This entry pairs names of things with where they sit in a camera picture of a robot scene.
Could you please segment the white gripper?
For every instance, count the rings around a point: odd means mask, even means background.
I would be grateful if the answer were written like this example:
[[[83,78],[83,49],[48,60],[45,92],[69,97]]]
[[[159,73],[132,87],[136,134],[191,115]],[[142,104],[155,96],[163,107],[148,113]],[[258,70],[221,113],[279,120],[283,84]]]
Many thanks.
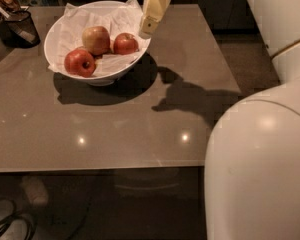
[[[143,0],[139,36],[149,39],[163,19],[171,0]]]

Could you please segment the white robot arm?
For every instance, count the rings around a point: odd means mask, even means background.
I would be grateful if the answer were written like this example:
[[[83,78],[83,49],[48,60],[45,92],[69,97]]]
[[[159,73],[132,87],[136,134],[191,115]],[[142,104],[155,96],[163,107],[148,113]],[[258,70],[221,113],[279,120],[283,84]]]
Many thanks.
[[[278,86],[230,107],[204,165],[205,240],[300,240],[300,0],[247,0]]]

